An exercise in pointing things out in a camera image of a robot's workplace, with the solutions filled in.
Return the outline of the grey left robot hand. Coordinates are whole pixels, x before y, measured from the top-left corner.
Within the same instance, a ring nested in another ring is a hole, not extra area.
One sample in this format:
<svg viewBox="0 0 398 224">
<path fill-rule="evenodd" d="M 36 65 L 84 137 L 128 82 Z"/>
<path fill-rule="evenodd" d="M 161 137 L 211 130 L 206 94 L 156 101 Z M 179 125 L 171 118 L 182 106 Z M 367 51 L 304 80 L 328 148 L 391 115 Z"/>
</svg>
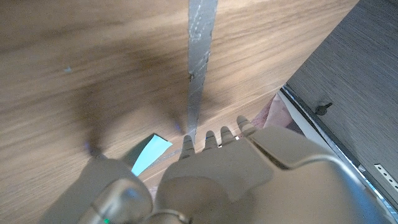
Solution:
<svg viewBox="0 0 398 224">
<path fill-rule="evenodd" d="M 116 159 L 91 158 L 41 223 L 394 223 L 330 150 L 291 130 L 237 118 L 195 152 L 185 136 L 155 195 Z"/>
</svg>

